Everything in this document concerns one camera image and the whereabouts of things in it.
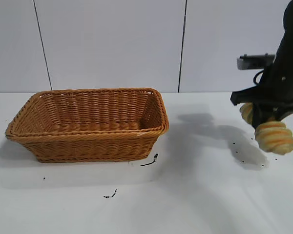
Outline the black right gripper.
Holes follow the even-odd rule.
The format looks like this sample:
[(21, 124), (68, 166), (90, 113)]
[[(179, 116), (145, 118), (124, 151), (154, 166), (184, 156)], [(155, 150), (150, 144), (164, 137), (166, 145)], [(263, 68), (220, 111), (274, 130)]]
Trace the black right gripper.
[(293, 47), (280, 47), (275, 55), (241, 55), (239, 70), (261, 69), (254, 78), (254, 86), (234, 91), (233, 105), (252, 103), (252, 127), (256, 129), (269, 118), (269, 109), (278, 108), (275, 120), (282, 121), (293, 114)]

